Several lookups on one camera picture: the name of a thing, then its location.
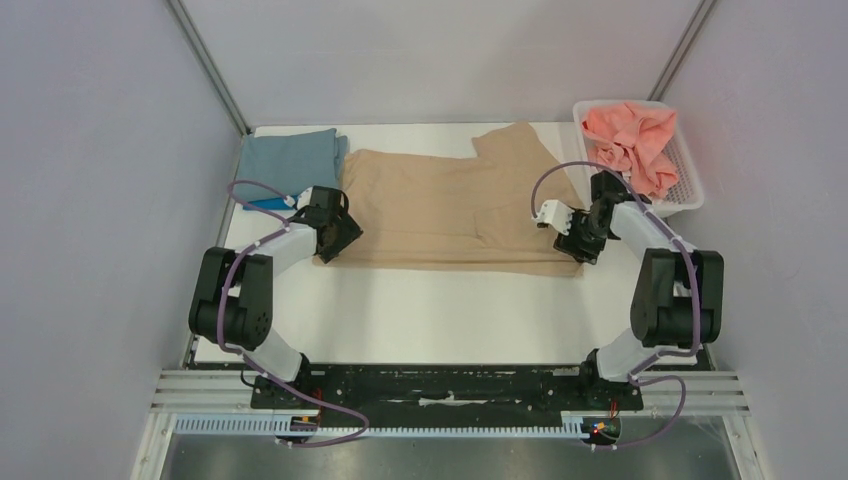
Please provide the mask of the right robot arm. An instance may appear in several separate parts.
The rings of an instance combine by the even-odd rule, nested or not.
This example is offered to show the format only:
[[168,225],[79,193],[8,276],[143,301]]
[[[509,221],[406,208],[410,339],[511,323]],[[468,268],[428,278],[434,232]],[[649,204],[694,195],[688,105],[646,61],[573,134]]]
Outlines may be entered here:
[[639,259],[629,326],[584,361],[589,374],[577,382],[580,400],[602,408],[664,358],[690,358],[714,342],[721,329],[724,259],[700,250],[674,232],[649,200],[617,174],[592,179],[593,201],[580,209],[544,201],[534,220],[556,233],[553,247],[581,264],[596,264],[606,244],[623,242]]

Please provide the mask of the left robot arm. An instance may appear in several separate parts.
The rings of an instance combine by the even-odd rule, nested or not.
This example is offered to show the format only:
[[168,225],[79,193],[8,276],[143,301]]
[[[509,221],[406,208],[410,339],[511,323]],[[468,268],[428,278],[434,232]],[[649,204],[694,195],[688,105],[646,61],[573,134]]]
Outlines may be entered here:
[[363,231],[350,213],[350,201],[336,188],[308,188],[295,213],[272,233],[240,249],[211,247],[203,255],[188,313],[192,334],[240,356],[264,377],[290,408],[307,405],[312,379],[301,372],[306,356],[272,328],[276,278],[297,263],[318,258],[327,264]]

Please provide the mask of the beige t shirt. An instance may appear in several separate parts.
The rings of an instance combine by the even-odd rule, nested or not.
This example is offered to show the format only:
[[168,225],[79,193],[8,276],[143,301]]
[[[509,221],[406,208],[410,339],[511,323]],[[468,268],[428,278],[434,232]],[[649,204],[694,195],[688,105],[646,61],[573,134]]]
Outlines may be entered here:
[[554,249],[557,231],[533,220],[533,201],[583,205],[563,170],[536,184],[559,163],[536,130],[514,123],[471,143],[472,158],[348,154],[342,189],[363,234],[331,266],[581,275]]

